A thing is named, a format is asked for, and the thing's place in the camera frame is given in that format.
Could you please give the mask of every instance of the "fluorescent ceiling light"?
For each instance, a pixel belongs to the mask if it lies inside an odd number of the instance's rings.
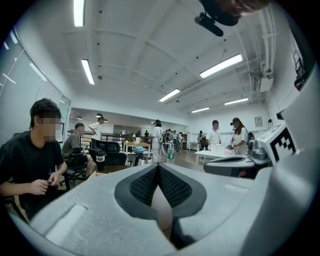
[[[10,77],[9,76],[6,76],[5,74],[2,74],[2,75],[4,75],[9,81],[11,81],[12,83],[14,83],[14,84],[16,84],[16,82],[15,81],[13,81],[12,79],[10,79]]]
[[[209,109],[210,108],[205,107],[205,108],[201,108],[201,109],[198,109],[198,110],[191,111],[191,113],[196,113],[196,112],[205,111],[205,110],[209,110]]]
[[[86,77],[88,78],[89,80],[89,83],[94,85],[95,84],[95,81],[94,81],[94,78],[92,77],[92,74],[91,74],[91,70],[90,70],[90,66],[89,66],[89,61],[87,59],[82,59],[81,60],[82,62],[82,65],[83,65],[83,68],[84,68],[84,72],[86,74]]]
[[[6,41],[3,42],[3,45],[4,45],[4,47],[5,47],[7,50],[9,50],[9,47],[8,47]]]
[[[224,103],[224,105],[230,105],[230,104],[234,104],[234,103],[238,103],[238,102],[246,102],[247,100],[248,100],[248,98],[237,99],[234,101],[226,102],[226,103]]]
[[[15,36],[15,34],[14,34],[14,32],[13,32],[12,30],[10,31],[10,37],[11,37],[12,41],[13,41],[15,44],[18,43],[18,40],[17,40],[17,38],[16,38],[16,36]]]
[[[76,27],[83,27],[85,19],[85,0],[73,0],[73,18]]]
[[[170,92],[169,94],[167,94],[166,96],[164,96],[162,99],[160,99],[159,101],[160,102],[164,102],[166,101],[167,99],[171,98],[173,95],[176,95],[180,93],[180,90],[179,89],[175,89],[174,91]]]
[[[225,61],[223,61],[223,62],[221,62],[221,63],[219,63],[219,64],[217,64],[217,65],[214,65],[213,67],[210,67],[209,69],[201,72],[201,73],[200,73],[200,76],[201,76],[202,78],[206,78],[206,77],[208,77],[208,76],[210,76],[210,75],[212,75],[212,74],[214,74],[214,73],[216,73],[216,72],[218,72],[218,71],[220,71],[220,70],[223,70],[223,69],[225,69],[225,68],[227,68],[227,67],[230,67],[230,66],[232,66],[232,65],[234,65],[234,64],[236,64],[236,63],[239,63],[239,62],[241,62],[242,60],[243,60],[243,59],[242,59],[241,54],[238,54],[238,55],[236,55],[236,56],[233,56],[233,57],[231,57],[231,58],[228,58],[228,59],[226,59]]]
[[[43,81],[47,81],[46,77],[39,71],[39,69],[37,69],[35,64],[29,63],[29,65],[38,74],[38,76],[42,78]]]

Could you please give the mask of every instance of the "black t-shirt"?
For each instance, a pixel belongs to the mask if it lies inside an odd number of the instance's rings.
[[[13,178],[14,183],[31,183],[35,180],[47,181],[56,166],[64,162],[57,141],[46,142],[37,148],[31,142],[30,131],[14,136],[0,148],[0,184]],[[56,188],[48,186],[45,195],[23,194],[19,196],[21,206],[38,205]]]

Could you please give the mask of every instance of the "hand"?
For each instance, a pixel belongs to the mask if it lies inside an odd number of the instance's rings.
[[[48,182],[43,179],[37,179],[30,183],[30,194],[33,195],[45,195],[48,188]]]
[[[50,175],[50,178],[48,179],[48,182],[51,182],[51,186],[55,186],[58,181],[59,181],[59,177],[60,175],[56,172],[53,172],[51,175]]]

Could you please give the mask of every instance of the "plastic bottle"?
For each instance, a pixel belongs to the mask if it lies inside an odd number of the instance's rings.
[[[175,163],[175,145],[173,140],[170,140],[170,144],[168,145],[168,157],[166,159],[167,164]]]

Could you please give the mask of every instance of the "water bottle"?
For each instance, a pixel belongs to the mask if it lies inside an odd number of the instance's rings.
[[[168,157],[166,162],[167,164],[175,163],[175,145],[173,140],[170,140],[170,144],[168,145]]]

